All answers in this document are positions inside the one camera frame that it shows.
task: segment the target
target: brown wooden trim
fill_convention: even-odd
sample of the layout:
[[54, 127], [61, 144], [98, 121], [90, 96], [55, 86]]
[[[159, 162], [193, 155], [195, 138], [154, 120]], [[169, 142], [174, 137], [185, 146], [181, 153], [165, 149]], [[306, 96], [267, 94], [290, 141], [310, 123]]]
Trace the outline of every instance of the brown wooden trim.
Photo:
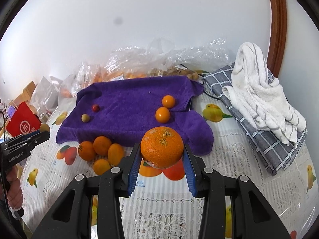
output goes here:
[[278, 77], [286, 46], [287, 6], [286, 0], [270, 0], [272, 8], [272, 29], [267, 66]]

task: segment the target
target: white towel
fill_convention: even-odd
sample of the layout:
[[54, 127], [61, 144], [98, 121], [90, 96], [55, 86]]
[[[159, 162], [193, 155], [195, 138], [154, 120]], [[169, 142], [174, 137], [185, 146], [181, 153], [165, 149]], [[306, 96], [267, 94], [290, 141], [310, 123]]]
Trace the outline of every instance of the white towel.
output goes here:
[[284, 144], [296, 144], [297, 131], [306, 120], [287, 101], [278, 78], [268, 84], [268, 69], [261, 49], [246, 42], [239, 47], [232, 71], [232, 86], [224, 95], [257, 130], [271, 130]]

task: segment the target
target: gray checkered cushion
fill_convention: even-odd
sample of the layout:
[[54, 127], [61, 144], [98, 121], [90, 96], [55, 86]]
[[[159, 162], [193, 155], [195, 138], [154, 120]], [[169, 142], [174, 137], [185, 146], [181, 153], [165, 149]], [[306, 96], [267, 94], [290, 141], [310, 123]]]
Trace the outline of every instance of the gray checkered cushion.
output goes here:
[[[279, 169], [286, 169], [295, 159], [302, 143], [307, 136], [307, 130], [298, 132], [297, 148], [290, 143], [282, 144], [270, 131], [258, 131], [246, 120], [243, 115], [236, 110], [230, 101], [222, 92], [225, 85], [232, 85], [231, 74], [233, 66], [225, 66], [212, 74], [203, 78], [204, 82], [211, 88], [221, 101], [226, 105], [229, 112], [235, 117], [236, 121], [243, 128], [252, 148], [259, 155], [267, 171], [275, 175]], [[268, 82], [271, 82], [274, 76], [268, 71]]]

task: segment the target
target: silver screw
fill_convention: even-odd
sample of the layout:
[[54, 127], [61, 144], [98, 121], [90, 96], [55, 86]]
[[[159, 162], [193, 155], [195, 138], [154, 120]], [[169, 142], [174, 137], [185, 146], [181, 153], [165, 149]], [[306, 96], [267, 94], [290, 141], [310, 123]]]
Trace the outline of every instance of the silver screw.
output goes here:
[[248, 178], [246, 175], [242, 175], [242, 176], [240, 176], [240, 180], [241, 180], [242, 182], [248, 182], [248, 181], [249, 181], [249, 178]]
[[204, 172], [205, 173], [212, 173], [214, 170], [213, 170], [213, 168], [210, 168], [210, 167], [205, 167], [204, 168]]
[[84, 179], [84, 175], [83, 174], [78, 174], [78, 175], [76, 175], [76, 177], [75, 177], [75, 180], [76, 181], [82, 181]]
[[113, 167], [113, 168], [111, 169], [111, 172], [112, 172], [112, 173], [118, 173], [120, 170], [121, 170], [121, 169], [120, 169], [119, 167]]

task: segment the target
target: purple towel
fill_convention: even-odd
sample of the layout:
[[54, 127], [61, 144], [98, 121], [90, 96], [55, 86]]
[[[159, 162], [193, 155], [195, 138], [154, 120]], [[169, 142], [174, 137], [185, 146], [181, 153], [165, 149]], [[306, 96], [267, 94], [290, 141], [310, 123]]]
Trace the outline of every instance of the purple towel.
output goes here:
[[[144, 134], [157, 126], [176, 130], [195, 155], [206, 155], [213, 147], [213, 132], [197, 112], [186, 111], [192, 96], [203, 92], [203, 86], [185, 76], [151, 77], [112, 82], [94, 83], [77, 95], [77, 105], [62, 123], [56, 142], [94, 141], [106, 136], [112, 142], [133, 147]], [[155, 119], [155, 112], [162, 107], [162, 98], [172, 95], [175, 106], [166, 124]], [[93, 112], [93, 104], [100, 106]], [[81, 121], [83, 114], [90, 116], [88, 123]]]

